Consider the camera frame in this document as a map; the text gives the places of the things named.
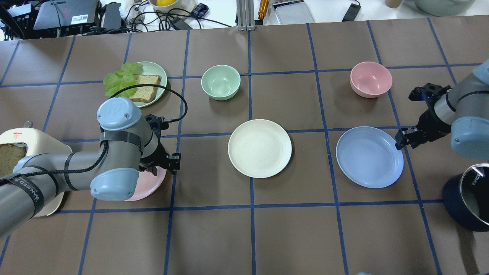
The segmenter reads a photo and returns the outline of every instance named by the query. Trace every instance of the lettuce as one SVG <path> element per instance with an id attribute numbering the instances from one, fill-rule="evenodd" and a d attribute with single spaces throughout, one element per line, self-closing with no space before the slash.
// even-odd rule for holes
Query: lettuce
<path id="1" fill-rule="evenodd" d="M 143 67 L 142 64 L 124 63 L 121 70 L 109 73 L 104 78 L 105 96 L 111 96 L 125 87 L 136 85 L 133 73 Z M 118 96 L 130 97 L 136 93 L 136 88 L 120 93 Z"/>

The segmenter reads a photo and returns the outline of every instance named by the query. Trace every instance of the pink plate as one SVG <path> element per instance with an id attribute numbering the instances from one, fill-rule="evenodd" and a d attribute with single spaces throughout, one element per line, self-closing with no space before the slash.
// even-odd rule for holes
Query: pink plate
<path id="1" fill-rule="evenodd" d="M 353 67 L 350 85 L 358 95 L 374 98 L 391 88 L 392 76 L 389 70 L 379 63 L 362 62 Z"/>
<path id="2" fill-rule="evenodd" d="M 126 200 L 126 202 L 138 201 L 151 195 L 158 189 L 166 175 L 166 169 L 157 167 L 158 173 L 154 176 L 150 172 L 139 172 L 137 179 L 136 190 L 134 195 Z"/>

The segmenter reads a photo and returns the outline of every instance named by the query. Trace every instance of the white label sticker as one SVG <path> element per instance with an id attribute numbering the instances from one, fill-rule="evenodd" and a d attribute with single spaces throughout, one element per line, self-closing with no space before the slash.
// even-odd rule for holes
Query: white label sticker
<path id="1" fill-rule="evenodd" d="M 88 14 L 73 16 L 71 18 L 71 24 L 73 25 L 73 24 L 86 23 L 88 18 L 89 18 Z"/>

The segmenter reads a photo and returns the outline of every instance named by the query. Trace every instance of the bread slice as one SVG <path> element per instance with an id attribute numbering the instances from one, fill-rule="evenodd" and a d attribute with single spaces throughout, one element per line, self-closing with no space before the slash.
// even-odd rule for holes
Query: bread slice
<path id="1" fill-rule="evenodd" d="M 25 157 L 25 150 L 10 144 L 0 144 L 0 177 L 12 174 L 17 163 Z"/>
<path id="2" fill-rule="evenodd" d="M 135 74 L 134 78 L 136 80 L 136 84 L 156 84 L 158 85 L 161 77 L 159 75 L 144 75 L 144 74 Z M 157 87 L 138 87 L 136 93 L 129 97 L 133 102 L 145 102 L 149 103 L 154 100 L 156 97 Z"/>

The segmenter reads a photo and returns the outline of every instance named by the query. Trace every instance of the pink bowl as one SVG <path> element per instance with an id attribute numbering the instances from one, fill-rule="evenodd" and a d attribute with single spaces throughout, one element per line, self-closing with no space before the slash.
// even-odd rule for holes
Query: pink bowl
<path id="1" fill-rule="evenodd" d="M 362 62 L 353 67 L 350 85 L 358 95 L 374 98 L 391 88 L 392 76 L 389 70 L 379 63 Z"/>

